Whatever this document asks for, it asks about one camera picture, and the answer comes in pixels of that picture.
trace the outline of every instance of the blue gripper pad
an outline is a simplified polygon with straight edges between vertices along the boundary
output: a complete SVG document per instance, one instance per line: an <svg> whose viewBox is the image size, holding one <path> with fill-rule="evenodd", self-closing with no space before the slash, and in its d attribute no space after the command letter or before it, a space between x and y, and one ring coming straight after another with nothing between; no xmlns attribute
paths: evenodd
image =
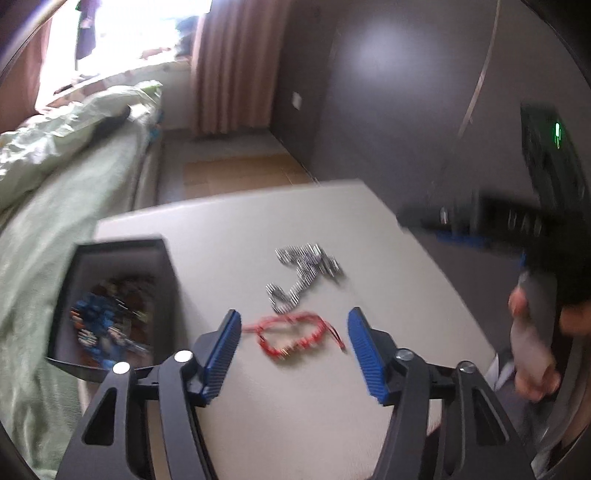
<svg viewBox="0 0 591 480"><path fill-rule="evenodd" d="M222 389L241 333L240 314L230 310L217 331L201 335L193 346L193 353L203 365L201 395L208 405Z"/></svg>
<svg viewBox="0 0 591 480"><path fill-rule="evenodd" d="M369 394L382 405L390 404L387 366L397 350L392 337L373 330L359 307L349 312L347 329Z"/></svg>

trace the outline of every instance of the pink curtain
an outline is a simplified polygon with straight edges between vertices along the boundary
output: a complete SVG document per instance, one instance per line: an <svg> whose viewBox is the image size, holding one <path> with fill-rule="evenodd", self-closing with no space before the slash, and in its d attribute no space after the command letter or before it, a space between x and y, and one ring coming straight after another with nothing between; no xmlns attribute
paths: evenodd
<svg viewBox="0 0 591 480"><path fill-rule="evenodd" d="M35 101L50 28L48 20L37 30L0 85L0 133L16 129L37 113Z"/></svg>
<svg viewBox="0 0 591 480"><path fill-rule="evenodd" d="M213 0L191 65L195 135L267 127L290 0Z"/></svg>

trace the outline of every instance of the green bedsheet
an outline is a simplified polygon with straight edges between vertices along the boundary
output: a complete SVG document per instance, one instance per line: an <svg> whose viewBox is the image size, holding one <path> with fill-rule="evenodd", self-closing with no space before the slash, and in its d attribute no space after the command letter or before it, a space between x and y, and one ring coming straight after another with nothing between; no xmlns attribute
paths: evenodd
<svg viewBox="0 0 591 480"><path fill-rule="evenodd" d="M113 87L0 135L0 420L41 478L55 477L80 417L76 379L44 358L61 281L97 220L131 209L159 101L159 84ZM81 150L125 105L124 125Z"/></svg>

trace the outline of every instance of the white table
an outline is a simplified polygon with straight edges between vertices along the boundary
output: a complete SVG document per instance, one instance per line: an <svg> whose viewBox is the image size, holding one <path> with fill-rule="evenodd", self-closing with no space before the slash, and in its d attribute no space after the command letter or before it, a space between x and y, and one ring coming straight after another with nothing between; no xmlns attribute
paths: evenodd
<svg viewBox="0 0 591 480"><path fill-rule="evenodd" d="M259 190L189 200L99 222L95 239L161 235L180 285L189 345L226 311L243 323L272 310L265 285L295 272L275 249L319 243L346 278L321 279L300 309L337 328L349 352L327 338L316 354L274 362L243 335L221 395L199 419L221 480L358 480L371 475L391 414L367 393L346 330L359 306L370 324L426 361L472 360L486 371L493 349L445 276L414 237L360 182ZM157 419L157 408L151 408ZM151 419L151 437L158 421ZM166 477L157 462L157 475Z"/></svg>

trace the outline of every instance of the green led light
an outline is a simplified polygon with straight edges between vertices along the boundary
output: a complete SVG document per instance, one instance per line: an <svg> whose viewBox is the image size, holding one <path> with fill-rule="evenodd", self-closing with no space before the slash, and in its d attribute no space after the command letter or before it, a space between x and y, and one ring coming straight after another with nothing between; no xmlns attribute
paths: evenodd
<svg viewBox="0 0 591 480"><path fill-rule="evenodd" d="M555 128L555 130L554 130L554 143L556 144L556 148L560 148L560 140L561 140L561 137L562 137L562 132L560 130L560 124L558 122L556 122L554 128Z"/></svg>

